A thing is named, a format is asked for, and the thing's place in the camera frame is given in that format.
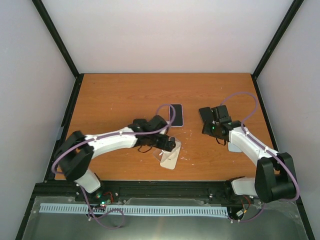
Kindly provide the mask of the clear magsafe phone case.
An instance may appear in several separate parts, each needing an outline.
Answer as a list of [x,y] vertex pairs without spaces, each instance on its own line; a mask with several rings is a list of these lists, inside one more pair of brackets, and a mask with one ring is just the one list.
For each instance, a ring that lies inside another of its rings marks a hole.
[[163,149],[157,148],[152,155],[160,162],[164,163],[166,160],[174,159],[179,155],[181,149],[181,142],[173,136],[170,136],[162,145]]

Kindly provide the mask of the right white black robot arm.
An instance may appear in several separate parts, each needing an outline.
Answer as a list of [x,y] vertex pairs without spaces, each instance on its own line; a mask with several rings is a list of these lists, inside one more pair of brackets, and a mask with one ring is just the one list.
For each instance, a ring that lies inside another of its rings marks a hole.
[[255,176],[228,180],[233,195],[252,196],[264,203],[293,200],[299,197],[292,156],[269,148],[250,133],[244,123],[232,120],[225,105],[199,110],[203,122],[202,134],[215,138],[218,144],[234,147],[255,165]]

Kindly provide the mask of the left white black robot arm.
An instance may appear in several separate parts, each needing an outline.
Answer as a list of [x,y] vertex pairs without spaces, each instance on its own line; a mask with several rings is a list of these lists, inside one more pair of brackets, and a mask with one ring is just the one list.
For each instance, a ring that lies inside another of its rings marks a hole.
[[52,171],[82,187],[92,201],[99,201],[104,188],[89,168],[91,160],[109,152],[142,146],[171,153],[176,139],[167,135],[168,128],[169,123],[155,115],[151,120],[136,118],[128,126],[108,133],[84,135],[75,131],[57,150]]

